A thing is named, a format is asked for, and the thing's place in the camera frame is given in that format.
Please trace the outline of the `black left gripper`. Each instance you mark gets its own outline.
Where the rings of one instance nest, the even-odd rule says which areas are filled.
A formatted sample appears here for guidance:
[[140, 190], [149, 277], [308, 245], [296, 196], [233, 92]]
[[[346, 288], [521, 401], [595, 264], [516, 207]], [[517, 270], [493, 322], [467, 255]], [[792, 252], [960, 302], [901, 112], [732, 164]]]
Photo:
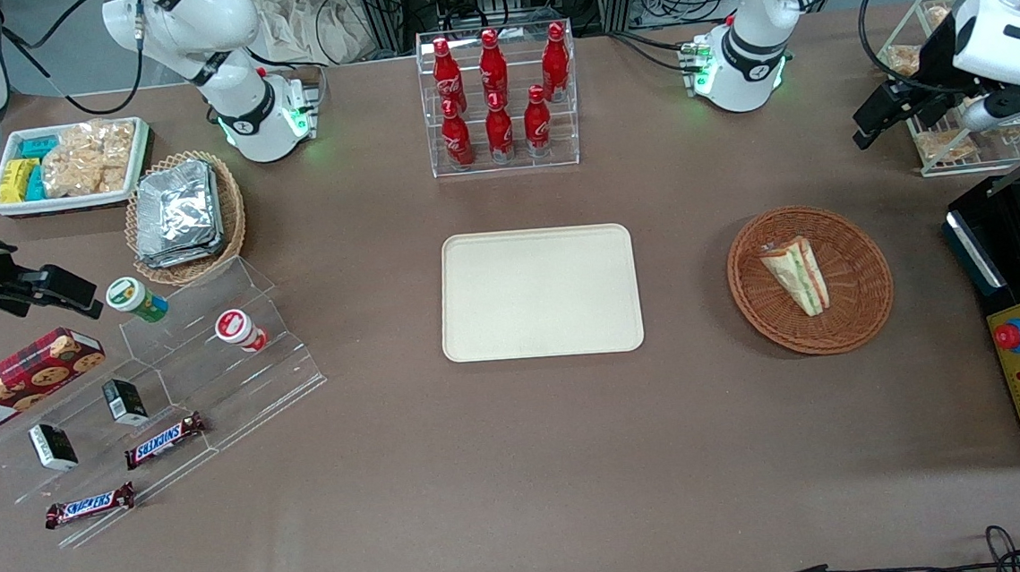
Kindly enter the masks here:
[[962, 115], [967, 131], [989, 131], [1020, 118], [1020, 81], [1013, 81], [1009, 67], [1020, 54], [1020, 25], [948, 18], [920, 54], [917, 73], [880, 84], [854, 112], [859, 149], [870, 148], [906, 119], [934, 125], [967, 98], [972, 100]]

